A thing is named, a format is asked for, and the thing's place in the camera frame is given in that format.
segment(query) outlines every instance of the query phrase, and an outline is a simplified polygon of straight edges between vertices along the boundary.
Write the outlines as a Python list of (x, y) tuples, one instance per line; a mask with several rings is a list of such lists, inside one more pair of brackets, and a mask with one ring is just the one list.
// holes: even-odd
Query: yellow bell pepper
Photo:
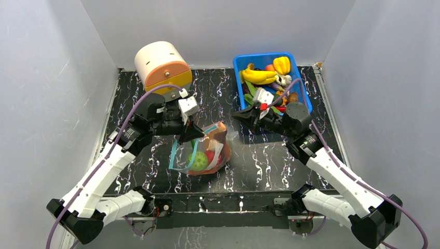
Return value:
[(290, 72), (290, 60), (286, 56), (276, 58), (273, 60), (273, 67), (279, 74), (286, 75)]

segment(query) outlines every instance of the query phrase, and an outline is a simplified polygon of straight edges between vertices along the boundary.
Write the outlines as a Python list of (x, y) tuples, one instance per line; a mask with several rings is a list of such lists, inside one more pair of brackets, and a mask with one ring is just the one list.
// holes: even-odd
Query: gray wall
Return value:
[(288, 230), (274, 230), (269, 227), (189, 227), (172, 230), (156, 230), (143, 240), (133, 237), (125, 221), (116, 221), (102, 230), (102, 233), (87, 245), (76, 249), (365, 249), (350, 230), (329, 221), (315, 236), (293, 235)]
[[(356, 1), (324, 61), (353, 170), (395, 193), (440, 248), (440, 2)], [(406, 218), (387, 240), (420, 248)]]
[(118, 67), (171, 42), (191, 67), (232, 67), (245, 53), (289, 51), (322, 62), (355, 0), (81, 0)]
[(54, 222), (46, 204), (85, 173), (116, 80), (79, 0), (2, 1), (1, 248), (44, 248)]

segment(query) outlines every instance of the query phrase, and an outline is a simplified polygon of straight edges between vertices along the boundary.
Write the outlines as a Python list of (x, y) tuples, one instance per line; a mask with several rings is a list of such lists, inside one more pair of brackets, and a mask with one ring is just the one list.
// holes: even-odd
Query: red clip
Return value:
[(261, 104), (260, 110), (267, 110), (267, 103)]

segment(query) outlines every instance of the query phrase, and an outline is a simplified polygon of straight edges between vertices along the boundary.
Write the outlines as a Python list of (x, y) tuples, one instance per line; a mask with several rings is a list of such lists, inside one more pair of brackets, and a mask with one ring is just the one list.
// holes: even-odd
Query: red chili pepper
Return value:
[(286, 111), (285, 106), (275, 106), (276, 109), (278, 109), (280, 112), (284, 113)]

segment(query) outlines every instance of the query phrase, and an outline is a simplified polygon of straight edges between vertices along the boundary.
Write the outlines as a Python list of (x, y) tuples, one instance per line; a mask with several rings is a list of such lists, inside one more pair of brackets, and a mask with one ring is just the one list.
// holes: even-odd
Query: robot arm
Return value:
[[(306, 106), (292, 102), (283, 116), (267, 108), (273, 99), (270, 93), (259, 89), (254, 104), (232, 116), (251, 131), (260, 129), (288, 137), (289, 153), (304, 165), (324, 177), (345, 201), (326, 196), (313, 186), (304, 185), (292, 194), (283, 206), (285, 210), (302, 213), (321, 213), (351, 229), (356, 238), (369, 248), (376, 248), (400, 223), (401, 212), (381, 197), (357, 184), (362, 181), (342, 162), (337, 166), (316, 134), (310, 130), (312, 118)], [(402, 205), (395, 195), (390, 199)]]
[[(182, 97), (187, 96), (185, 90), (181, 94)], [(203, 131), (195, 125), (192, 118), (198, 110), (194, 96), (178, 100), (178, 107), (173, 108), (165, 106), (163, 96), (151, 94), (129, 120), (117, 144), (113, 143), (120, 128), (110, 135), (99, 158), (78, 184), (61, 200), (52, 199), (47, 204), (47, 210), (58, 218), (66, 204), (76, 198), (62, 216), (60, 224), (82, 244), (91, 242), (105, 225), (117, 218), (136, 212), (151, 214), (154, 209), (154, 195), (142, 187), (135, 187), (125, 195), (103, 202), (100, 200), (116, 176), (152, 142), (154, 135), (179, 135), (179, 143), (203, 137)], [(115, 148), (107, 156), (112, 146)], [(93, 172), (95, 174), (83, 186)], [(79, 188), (82, 191), (79, 196), (75, 196)]]

